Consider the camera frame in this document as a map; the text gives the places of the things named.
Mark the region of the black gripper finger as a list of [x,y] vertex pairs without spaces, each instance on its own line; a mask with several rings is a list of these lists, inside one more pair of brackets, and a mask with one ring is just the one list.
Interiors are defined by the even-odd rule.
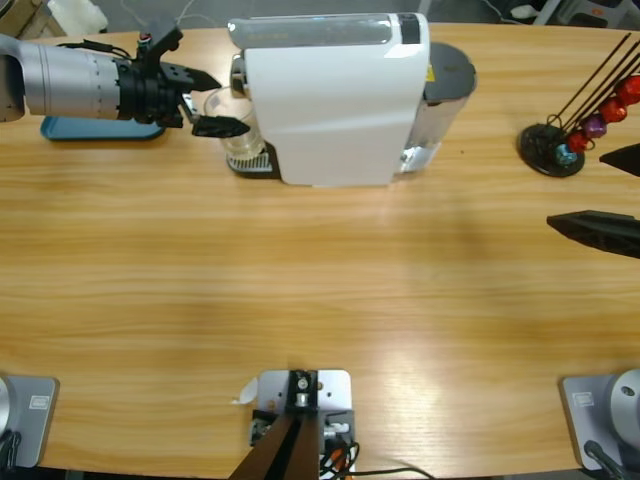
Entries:
[[640,144],[628,145],[603,154],[599,162],[629,173],[640,176]]
[[250,126],[228,116],[200,116],[192,126],[191,133],[198,137],[233,138],[246,134]]
[[586,210],[548,216],[546,223],[584,246],[639,258],[639,220],[633,216]]
[[160,68],[168,85],[181,92],[206,92],[221,87],[207,72],[182,65],[161,62]]

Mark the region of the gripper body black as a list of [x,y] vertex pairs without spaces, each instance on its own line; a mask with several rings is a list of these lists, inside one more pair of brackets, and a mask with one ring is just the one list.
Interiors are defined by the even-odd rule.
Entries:
[[119,87],[118,120],[135,120],[164,128],[182,128],[179,103],[182,95],[167,84],[160,64],[152,73],[144,73],[139,62],[116,60]]

